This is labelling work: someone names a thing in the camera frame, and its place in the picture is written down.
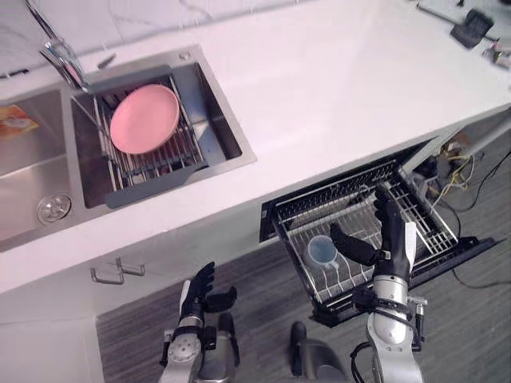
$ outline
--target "electrical wire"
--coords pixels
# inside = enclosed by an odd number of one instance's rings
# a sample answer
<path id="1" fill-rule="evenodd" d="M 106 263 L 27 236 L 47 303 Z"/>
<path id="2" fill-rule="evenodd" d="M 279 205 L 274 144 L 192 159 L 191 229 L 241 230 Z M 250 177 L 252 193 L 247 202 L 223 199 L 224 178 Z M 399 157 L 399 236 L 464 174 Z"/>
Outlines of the electrical wire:
<path id="1" fill-rule="evenodd" d="M 485 176 L 485 178 L 483 179 L 483 181 L 481 182 L 481 184 L 479 185 L 479 189 L 477 190 L 477 194 L 476 194 L 476 199 L 474 200 L 473 204 L 471 207 L 469 207 L 468 210 L 470 210 L 473 206 L 475 206 L 476 202 L 477 202 L 477 197 L 479 196 L 479 190 L 481 189 L 481 186 L 482 184 L 485 182 L 485 180 L 487 180 L 487 178 L 489 178 L 489 175 L 491 174 L 494 174 L 497 172 L 497 170 L 499 169 L 499 167 L 502 165 L 502 163 L 504 162 L 504 160 L 510 155 L 511 152 L 508 152 L 508 154 L 495 166 L 492 168 L 492 170 L 489 171 L 489 173 Z M 436 190 L 435 188 L 432 188 L 430 187 L 430 190 L 433 191 L 433 192 L 436 192 L 437 194 L 439 194 L 439 191 Z M 455 209 L 454 207 L 450 206 L 445 200 L 441 200 L 439 201 L 438 203 L 438 206 L 440 207 L 444 207 L 448 210 L 450 210 L 453 215 L 454 215 L 454 218 L 456 219 L 456 222 L 458 223 L 458 235 L 457 235 L 457 238 L 460 238 L 461 237 L 461 220 L 460 220 L 460 217 L 458 215 L 458 211 L 457 209 Z M 487 283 L 485 285 L 479 285 L 479 286 L 473 286 L 473 285 L 469 285 L 468 283 L 464 282 L 459 276 L 458 276 L 458 273 L 456 273 L 456 269 L 452 269 L 451 272 L 453 273 L 453 276 L 454 278 L 464 287 L 468 288 L 468 289 L 472 289 L 472 290 L 482 290 L 482 289 L 487 289 L 489 287 L 495 287 L 495 286 L 508 286 L 509 284 L 511 284 L 511 280 L 510 281 L 497 281 L 497 282 L 491 282 L 491 283 Z"/>
<path id="2" fill-rule="evenodd" d="M 361 350 L 367 349 L 369 347 L 370 347 L 370 343 L 369 342 L 360 343 L 359 345 L 357 345 L 355 347 L 353 352 L 350 354 L 350 357 L 351 357 L 351 375 L 353 375 L 353 379 L 355 380 L 355 383 L 364 383 L 364 380 L 362 379 L 362 375 L 358 371 L 357 363 L 356 363 L 355 359 L 356 359 L 358 353 Z"/>
<path id="3" fill-rule="evenodd" d="M 508 152 L 508 154 L 506 154 L 504 156 L 504 158 L 502 158 L 502 160 L 500 160 L 498 162 L 497 165 L 495 165 L 492 170 L 490 170 L 488 172 L 488 174 L 486 174 L 485 178 L 482 179 L 481 183 L 479 184 L 479 187 L 477 188 L 477 192 L 476 192 L 476 197 L 475 199 L 473 200 L 473 202 L 468 206 L 468 207 L 464 207 L 464 208 L 455 208 L 453 207 L 453 209 L 458 212 L 458 213 L 465 213 L 469 210 L 472 210 L 474 206 L 476 206 L 476 203 L 477 203 L 477 200 L 479 198 L 479 194 L 481 193 L 481 189 L 483 187 L 483 185 L 485 184 L 486 180 L 488 180 L 489 178 L 493 177 L 495 175 L 495 173 L 497 173 L 497 170 L 499 169 L 499 167 L 502 165 L 502 163 L 511 155 L 511 151 Z"/>
<path id="4" fill-rule="evenodd" d="M 453 172 L 450 182 L 439 192 L 437 199 L 431 204 L 431 209 L 433 209 L 437 205 L 437 203 L 440 202 L 440 200 L 443 198 L 443 196 L 446 195 L 447 192 L 451 188 L 466 189 L 468 182 L 472 178 L 473 170 L 475 168 L 475 159 L 473 158 L 473 156 L 468 157 L 468 159 L 467 159 L 467 157 L 451 157 L 451 158 L 449 158 L 449 160 L 458 160 L 458 159 L 466 159 L 466 161 Z M 472 166 L 470 167 L 470 173 L 469 173 L 469 176 L 467 178 L 465 178 L 462 176 L 461 172 L 463 171 L 465 166 L 467 164 L 469 164 L 470 162 L 472 163 Z"/>
<path id="5" fill-rule="evenodd" d="M 468 283 L 465 283 L 463 282 L 460 277 L 458 276 L 458 274 L 456 274 L 456 270 L 455 269 L 452 269 L 453 271 L 453 275 L 454 277 L 456 278 L 456 280 L 458 282 L 460 282 L 460 284 L 468 289 L 472 289 L 472 290 L 480 290 L 480 289 L 487 289 L 489 287 L 495 287 L 495 286 L 508 286 L 508 285 L 511 285 L 511 281 L 498 281 L 498 282 L 491 282 L 491 283 L 488 283 L 486 285 L 479 285 L 479 286 L 473 286 L 473 285 L 469 285 Z"/>

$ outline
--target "robotic arm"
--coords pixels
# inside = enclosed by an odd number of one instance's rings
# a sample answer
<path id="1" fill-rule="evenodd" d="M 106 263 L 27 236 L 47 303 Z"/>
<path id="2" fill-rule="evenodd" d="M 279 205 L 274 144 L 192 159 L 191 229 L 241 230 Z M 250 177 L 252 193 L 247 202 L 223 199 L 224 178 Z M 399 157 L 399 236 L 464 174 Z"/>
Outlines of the robotic arm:
<path id="1" fill-rule="evenodd" d="M 377 188 L 374 205 L 375 215 L 382 222 L 381 250 L 346 235 L 336 223 L 331 225 L 331 238 L 337 249 L 349 259 L 374 266 L 373 291 L 356 290 L 353 302 L 358 309 L 370 313 L 366 334 L 374 351 L 376 381 L 423 383 L 412 352 L 421 348 L 426 300 L 408 295 L 410 272 L 415 260 L 416 226 L 402 220 L 396 203 L 382 188 Z M 408 302 L 416 304 L 415 327 L 409 322 L 412 313 Z"/>
<path id="2" fill-rule="evenodd" d="M 220 331 L 217 345 L 216 327 L 204 328 L 204 313 L 228 310 L 237 298 L 236 288 L 222 294 L 208 293 L 212 290 L 215 263 L 203 267 L 192 280 L 184 282 L 180 299 L 180 320 L 177 329 L 165 331 L 163 357 L 160 364 L 165 370 L 160 383 L 191 383 L 201 381 L 201 369 L 205 362 L 229 365 L 237 350 L 234 329 L 232 334 Z M 229 357 L 220 358 L 222 353 Z"/>

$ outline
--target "dish drying rack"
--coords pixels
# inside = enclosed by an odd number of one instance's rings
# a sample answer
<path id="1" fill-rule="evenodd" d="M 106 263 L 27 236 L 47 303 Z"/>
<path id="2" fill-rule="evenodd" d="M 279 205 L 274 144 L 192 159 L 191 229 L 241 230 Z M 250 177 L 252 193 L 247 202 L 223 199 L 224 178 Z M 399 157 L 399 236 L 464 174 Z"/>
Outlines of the dish drying rack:
<path id="1" fill-rule="evenodd" d="M 188 175 L 208 166 L 172 75 L 160 77 L 149 84 L 163 85 L 176 94 L 180 117 L 176 131 L 162 146 L 140 155 L 121 152 L 113 145 L 110 136 L 110 123 L 117 106 L 139 86 L 121 88 L 93 97 L 93 119 L 96 122 L 102 154 L 108 160 L 113 192 L 186 169 L 189 169 Z"/>
<path id="2" fill-rule="evenodd" d="M 426 270 L 435 259 L 441 258 L 458 243 L 440 215 L 411 191 L 399 174 L 397 160 L 278 202 L 271 213 L 273 225 L 290 253 L 316 312 L 332 313 L 350 309 L 352 290 L 363 285 L 372 287 L 374 267 L 354 263 L 340 253 L 338 270 L 309 267 L 304 263 L 303 256 L 314 236 L 330 236 L 331 223 L 338 223 L 346 234 L 380 248 L 381 223 L 374 216 L 373 206 L 377 186 L 384 187 L 390 193 L 405 221 L 417 224 L 417 254 L 412 277 Z"/>

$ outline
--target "dishwasher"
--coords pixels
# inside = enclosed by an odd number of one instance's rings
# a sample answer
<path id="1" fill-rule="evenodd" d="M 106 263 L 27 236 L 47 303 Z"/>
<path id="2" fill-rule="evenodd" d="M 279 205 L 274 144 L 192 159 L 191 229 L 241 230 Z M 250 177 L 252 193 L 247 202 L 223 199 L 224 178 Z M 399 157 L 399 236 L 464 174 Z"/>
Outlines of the dishwasher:
<path id="1" fill-rule="evenodd" d="M 309 267 L 303 261 L 316 235 L 330 235 L 338 223 L 348 235 L 374 248 L 382 244 L 381 223 L 374 217 L 376 187 L 385 188 L 402 218 L 417 225 L 417 252 L 410 289 L 479 255 L 496 244 L 492 238 L 457 238 L 403 165 L 426 143 L 383 157 L 360 168 L 280 196 L 262 207 L 260 240 L 278 236 L 313 305 L 311 319 L 333 327 L 359 314 L 351 303 L 354 289 L 372 287 L 374 267 L 354 263 L 338 253 L 339 268 Z"/>

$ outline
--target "wooden floor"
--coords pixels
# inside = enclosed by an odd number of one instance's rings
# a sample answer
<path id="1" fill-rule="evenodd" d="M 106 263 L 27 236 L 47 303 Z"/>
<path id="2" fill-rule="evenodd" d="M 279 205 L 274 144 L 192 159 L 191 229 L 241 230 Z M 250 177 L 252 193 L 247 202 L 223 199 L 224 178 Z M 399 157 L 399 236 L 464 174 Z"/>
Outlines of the wooden floor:
<path id="1" fill-rule="evenodd" d="M 510 141 L 511 134 L 506 134 L 488 146 L 485 156 L 477 162 L 469 190 L 457 191 L 459 199 L 448 195 L 447 200 L 456 207 L 469 205 L 481 179 L 511 148 Z M 461 235 L 503 240 L 457 269 L 467 283 L 511 278 L 510 177 L 511 159 L 507 159 L 498 173 L 486 181 L 476 207 L 460 214 Z M 441 207 L 438 210 L 456 230 L 452 213 Z M 239 294 L 232 310 L 241 352 L 239 382 L 271 382 L 291 375 L 287 343 L 289 329 L 296 320 L 307 325 L 310 338 L 328 342 L 348 368 L 349 353 L 366 340 L 366 315 L 333 330 L 307 318 L 311 305 L 278 243 L 218 267 L 216 286 L 220 289 L 230 285 L 236 286 Z M 426 343 L 417 356 L 426 382 L 511 381 L 510 285 L 471 290 L 447 273 L 414 293 L 429 300 Z M 180 286 L 170 286 L 98 318 L 105 383 L 158 381 L 162 372 L 158 360 L 163 329 L 176 324 L 179 295 Z M 362 351 L 358 360 L 366 381 L 373 381 L 370 351 Z"/>

